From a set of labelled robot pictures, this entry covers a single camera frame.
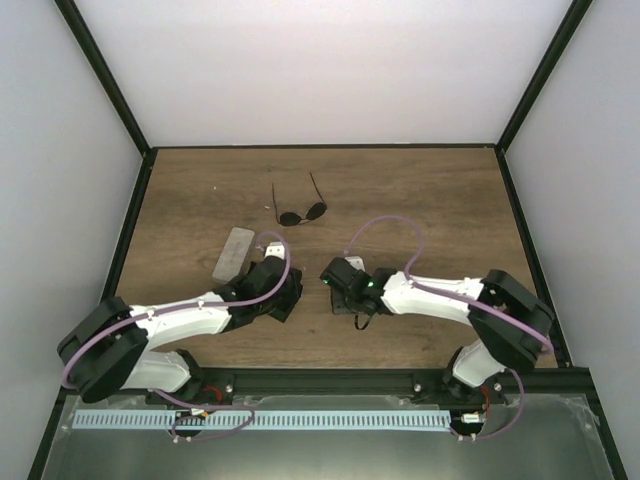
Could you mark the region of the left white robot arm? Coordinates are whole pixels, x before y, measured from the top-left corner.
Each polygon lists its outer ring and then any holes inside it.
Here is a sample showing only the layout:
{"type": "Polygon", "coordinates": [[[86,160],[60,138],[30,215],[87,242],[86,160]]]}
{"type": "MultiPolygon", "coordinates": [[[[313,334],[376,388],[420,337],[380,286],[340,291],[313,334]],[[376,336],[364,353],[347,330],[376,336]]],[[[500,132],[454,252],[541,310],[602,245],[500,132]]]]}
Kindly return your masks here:
{"type": "Polygon", "coordinates": [[[301,271],[269,255],[197,298],[149,307],[108,298],[59,343],[62,384],[86,403],[135,389],[201,402],[205,379],[195,358],[184,349],[162,352],[161,346],[227,333],[262,315],[284,322],[302,291],[301,271]]]}

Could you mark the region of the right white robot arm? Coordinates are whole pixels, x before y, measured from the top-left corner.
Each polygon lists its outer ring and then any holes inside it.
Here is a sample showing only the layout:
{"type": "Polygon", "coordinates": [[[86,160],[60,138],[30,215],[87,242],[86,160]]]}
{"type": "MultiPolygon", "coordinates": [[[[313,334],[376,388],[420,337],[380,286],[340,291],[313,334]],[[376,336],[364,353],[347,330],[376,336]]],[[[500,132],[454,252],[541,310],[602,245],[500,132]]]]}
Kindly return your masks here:
{"type": "Polygon", "coordinates": [[[320,280],[331,289],[332,305],[356,318],[413,314],[471,327],[477,340],[454,353],[439,387],[458,403],[471,400],[497,374],[528,373],[541,355],[553,352],[551,309],[502,270],[462,280],[390,268],[368,274],[361,258],[336,257],[320,280]]]}

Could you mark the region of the grey glasses case green lining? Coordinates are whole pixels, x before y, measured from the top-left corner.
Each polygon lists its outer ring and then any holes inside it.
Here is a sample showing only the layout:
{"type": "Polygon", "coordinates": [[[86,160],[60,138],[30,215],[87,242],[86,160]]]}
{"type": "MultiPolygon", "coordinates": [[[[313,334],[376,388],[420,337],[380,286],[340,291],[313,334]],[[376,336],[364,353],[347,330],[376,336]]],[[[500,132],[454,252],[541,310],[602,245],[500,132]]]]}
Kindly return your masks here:
{"type": "Polygon", "coordinates": [[[214,282],[227,283],[239,275],[249,259],[256,233],[233,227],[212,272],[214,282]]]}

